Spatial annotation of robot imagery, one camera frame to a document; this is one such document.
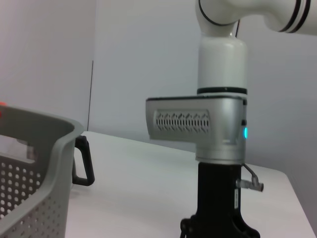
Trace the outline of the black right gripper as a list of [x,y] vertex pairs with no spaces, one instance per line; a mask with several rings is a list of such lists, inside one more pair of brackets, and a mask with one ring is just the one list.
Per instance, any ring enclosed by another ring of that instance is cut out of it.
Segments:
[[240,165],[198,165],[197,212],[180,222],[180,238],[259,238],[241,215]]

